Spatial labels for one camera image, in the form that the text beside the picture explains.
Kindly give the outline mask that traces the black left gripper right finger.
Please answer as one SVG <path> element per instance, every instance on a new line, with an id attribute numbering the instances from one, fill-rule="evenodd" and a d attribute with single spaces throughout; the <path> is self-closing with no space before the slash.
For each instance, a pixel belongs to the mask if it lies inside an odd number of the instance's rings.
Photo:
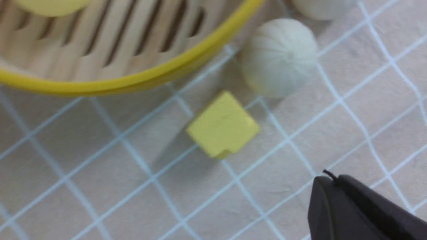
<path id="1" fill-rule="evenodd" d="M 414 216 L 349 175 L 340 175 L 335 182 L 357 205 L 369 222 L 389 240 L 426 239 L 426 221 Z"/>

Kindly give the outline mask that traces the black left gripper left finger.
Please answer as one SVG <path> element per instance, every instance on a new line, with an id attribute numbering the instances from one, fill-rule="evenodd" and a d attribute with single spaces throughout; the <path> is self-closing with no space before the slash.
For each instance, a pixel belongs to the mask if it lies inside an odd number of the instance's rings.
<path id="1" fill-rule="evenodd" d="M 392 240 L 383 196 L 351 176 L 324 170 L 314 178 L 308 211 L 313 240 Z"/>

